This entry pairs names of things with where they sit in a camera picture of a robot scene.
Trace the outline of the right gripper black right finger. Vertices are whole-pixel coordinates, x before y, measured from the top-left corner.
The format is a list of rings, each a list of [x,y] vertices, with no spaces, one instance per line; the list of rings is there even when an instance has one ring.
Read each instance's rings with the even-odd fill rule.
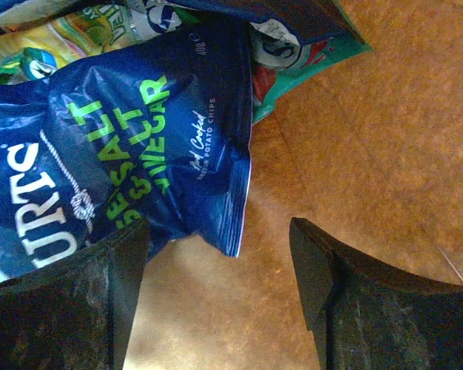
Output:
[[[463,286],[384,263],[304,218],[289,245],[323,369],[463,369]]]

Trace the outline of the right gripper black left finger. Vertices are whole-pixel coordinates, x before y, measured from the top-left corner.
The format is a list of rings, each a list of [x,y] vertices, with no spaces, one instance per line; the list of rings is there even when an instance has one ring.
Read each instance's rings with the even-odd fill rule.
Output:
[[[0,284],[0,369],[121,369],[150,239],[137,220]]]

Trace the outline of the blue salt vinegar chips bag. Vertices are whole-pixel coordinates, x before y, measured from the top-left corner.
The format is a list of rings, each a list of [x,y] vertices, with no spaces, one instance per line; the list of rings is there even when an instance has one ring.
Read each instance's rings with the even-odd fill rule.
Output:
[[[0,86],[0,283],[148,220],[147,253],[238,255],[251,159],[247,26],[221,18]]]

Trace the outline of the brown paper bag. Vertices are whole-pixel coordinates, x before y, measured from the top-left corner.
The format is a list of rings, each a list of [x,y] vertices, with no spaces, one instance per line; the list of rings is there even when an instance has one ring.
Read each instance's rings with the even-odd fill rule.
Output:
[[[238,258],[193,237],[146,267],[127,369],[316,369],[289,248],[305,217],[463,284],[463,1],[345,1],[371,51],[278,99],[252,131]]]

